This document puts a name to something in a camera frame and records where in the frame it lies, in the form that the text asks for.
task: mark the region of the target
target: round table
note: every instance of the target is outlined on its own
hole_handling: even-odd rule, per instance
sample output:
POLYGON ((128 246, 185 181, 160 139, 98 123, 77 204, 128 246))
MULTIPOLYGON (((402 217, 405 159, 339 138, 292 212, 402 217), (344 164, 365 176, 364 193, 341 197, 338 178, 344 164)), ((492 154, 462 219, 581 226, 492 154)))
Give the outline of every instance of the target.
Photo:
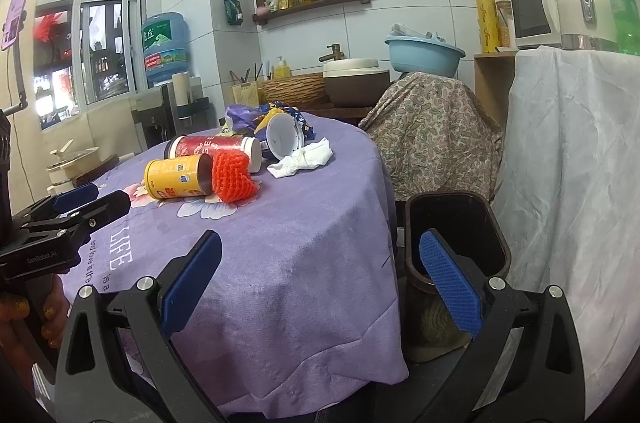
POLYGON ((305 115, 330 142, 324 167, 275 179, 263 163, 257 197, 153 200, 141 185, 153 147, 110 170, 100 195, 125 190, 129 214, 94 233, 63 277, 79 287, 132 287, 184 255, 206 229, 223 257, 186 329, 172 336, 223 413, 268 418, 310 413, 370 381, 408 376, 402 359, 390 224, 393 193, 375 144, 361 130, 305 115))

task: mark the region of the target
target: bronze faucet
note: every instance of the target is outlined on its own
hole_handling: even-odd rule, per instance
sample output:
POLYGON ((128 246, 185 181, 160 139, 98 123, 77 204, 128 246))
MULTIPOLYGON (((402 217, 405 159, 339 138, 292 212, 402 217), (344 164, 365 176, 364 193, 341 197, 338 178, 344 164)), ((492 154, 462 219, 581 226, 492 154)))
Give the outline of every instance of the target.
POLYGON ((319 62, 326 62, 328 60, 343 60, 346 57, 344 56, 344 53, 342 51, 340 51, 340 44, 331 44, 330 46, 326 47, 327 49, 331 49, 332 53, 331 54, 326 54, 325 56, 320 56, 320 58, 318 58, 319 62))

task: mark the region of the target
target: pink phone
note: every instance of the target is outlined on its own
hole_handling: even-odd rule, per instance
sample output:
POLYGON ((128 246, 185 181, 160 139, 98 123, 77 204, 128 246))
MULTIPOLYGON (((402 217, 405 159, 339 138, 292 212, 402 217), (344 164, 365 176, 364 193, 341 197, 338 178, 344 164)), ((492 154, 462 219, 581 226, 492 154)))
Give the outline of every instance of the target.
POLYGON ((9 12, 6 15, 6 22, 2 26, 2 51, 6 51, 18 37, 18 28, 20 26, 20 16, 24 10, 27 0, 11 0, 9 4, 9 12))

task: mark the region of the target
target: white plastic sheet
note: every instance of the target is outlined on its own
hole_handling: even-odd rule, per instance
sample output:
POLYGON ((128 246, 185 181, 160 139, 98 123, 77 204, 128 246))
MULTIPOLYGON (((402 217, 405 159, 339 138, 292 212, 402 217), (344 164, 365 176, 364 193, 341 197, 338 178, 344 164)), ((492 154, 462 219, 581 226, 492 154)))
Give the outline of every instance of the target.
POLYGON ((518 53, 492 207, 518 289, 565 291, 586 414, 640 343, 640 58, 518 53))

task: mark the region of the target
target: brown wicker basket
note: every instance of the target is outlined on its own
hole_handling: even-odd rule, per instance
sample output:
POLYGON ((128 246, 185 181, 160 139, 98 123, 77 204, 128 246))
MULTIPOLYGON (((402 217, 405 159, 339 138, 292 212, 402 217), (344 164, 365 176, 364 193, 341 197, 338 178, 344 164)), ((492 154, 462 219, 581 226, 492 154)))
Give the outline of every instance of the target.
POLYGON ((322 72, 269 80, 262 84, 265 101, 282 101, 294 107, 329 101, 322 72))

